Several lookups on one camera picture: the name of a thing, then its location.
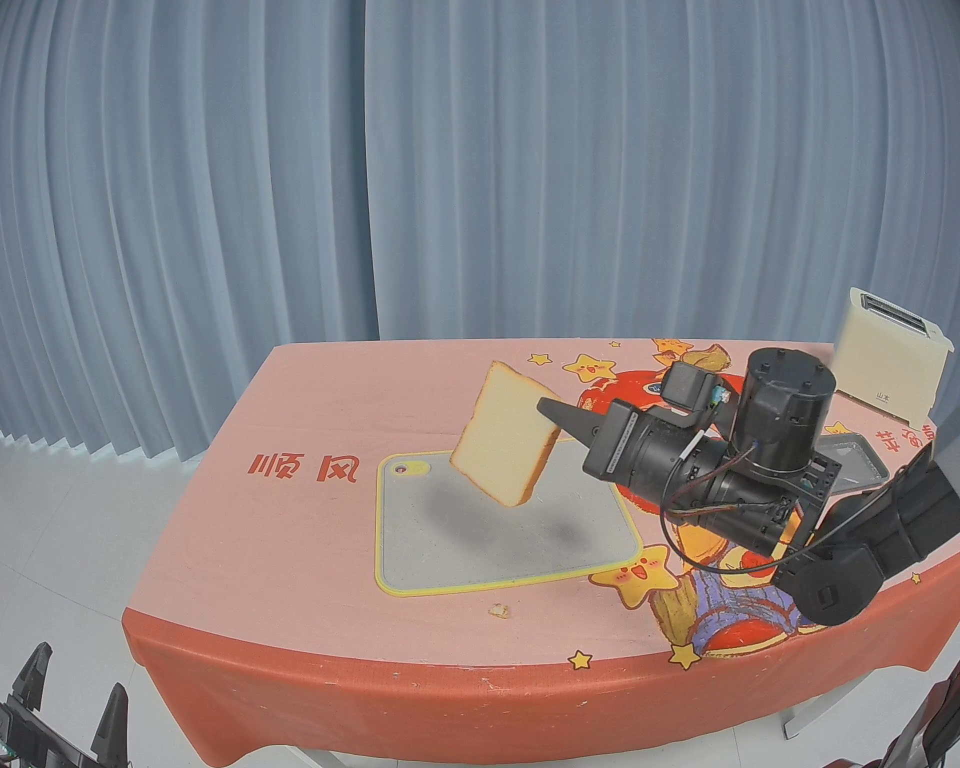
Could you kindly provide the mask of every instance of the yellow rim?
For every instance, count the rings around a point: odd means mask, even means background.
[[[557,440],[558,443],[570,443],[572,438],[566,438],[564,440]],[[620,494],[620,491],[617,490],[616,486],[612,483],[608,483],[608,487],[613,494],[613,498],[616,499],[617,506],[620,508],[620,513],[623,515],[624,519],[627,521],[627,525],[630,528],[630,532],[634,536],[634,543],[636,544],[636,551],[631,555],[627,560],[618,561],[616,563],[611,563],[609,565],[592,565],[589,568],[577,568],[576,570],[563,571],[561,573],[551,573],[545,576],[530,576],[522,579],[505,579],[498,582],[485,582],[483,584],[471,584],[463,587],[436,587],[436,588],[426,588],[426,589],[396,589],[387,584],[386,580],[383,578],[383,469],[394,459],[399,459],[401,457],[406,458],[408,456],[439,456],[441,454],[449,455],[451,451],[448,450],[430,450],[423,451],[421,453],[393,453],[382,462],[380,462],[379,467],[376,470],[376,547],[374,551],[374,571],[373,576],[376,579],[376,584],[378,587],[383,589],[387,594],[393,595],[394,597],[423,597],[426,595],[435,595],[435,594],[460,594],[461,592],[481,592],[488,589],[500,589],[506,587],[523,587],[528,584],[545,584],[547,582],[559,582],[563,579],[575,579],[578,576],[589,576],[591,573],[597,573],[599,571],[605,570],[614,570],[616,568],[624,567],[625,565],[631,565],[634,563],[637,557],[640,555],[640,550],[643,548],[643,542],[640,538],[640,533],[636,529],[634,524],[634,518],[630,514],[630,509],[627,507],[626,499]]]

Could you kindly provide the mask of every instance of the white floor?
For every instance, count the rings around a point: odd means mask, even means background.
[[[109,448],[90,456],[65,444],[0,438],[0,696],[6,698],[37,644],[49,642],[54,656],[42,717],[87,748],[110,689],[124,684],[134,768],[203,766],[149,676],[134,664],[119,621],[197,464],[181,464],[172,451],[149,460],[138,451],[117,457]],[[867,762],[883,755],[930,687],[958,660],[960,633],[929,672],[875,672],[790,741],[782,736],[780,717],[773,716],[656,750],[569,764],[822,768],[841,756]],[[735,696],[731,691],[732,702]],[[395,760],[340,757],[349,768],[399,768]],[[948,765],[960,768],[960,754],[951,757]],[[237,765],[303,768],[283,747],[260,750]]]

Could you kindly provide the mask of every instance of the slice of bread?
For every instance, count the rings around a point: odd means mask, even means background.
[[[450,464],[505,507],[533,495],[560,427],[537,410],[542,384],[494,361]]]

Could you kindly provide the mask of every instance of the gray cutting board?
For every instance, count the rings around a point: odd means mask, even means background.
[[[586,455],[576,441],[557,442],[533,497],[512,508],[451,466],[449,451],[388,458],[377,489],[377,583],[391,594],[442,594],[631,564],[640,541],[626,502],[584,474]]]

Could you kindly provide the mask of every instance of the table leg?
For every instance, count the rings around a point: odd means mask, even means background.
[[[311,768],[347,768],[343,761],[327,750],[302,750],[299,747],[287,747],[294,755]]]
[[[818,696],[783,724],[783,735],[787,738],[796,736],[812,722],[818,720],[821,715],[826,714],[830,709],[839,704],[844,696],[866,679],[867,675],[863,675],[856,680],[851,680],[849,683],[834,688],[823,696]]]

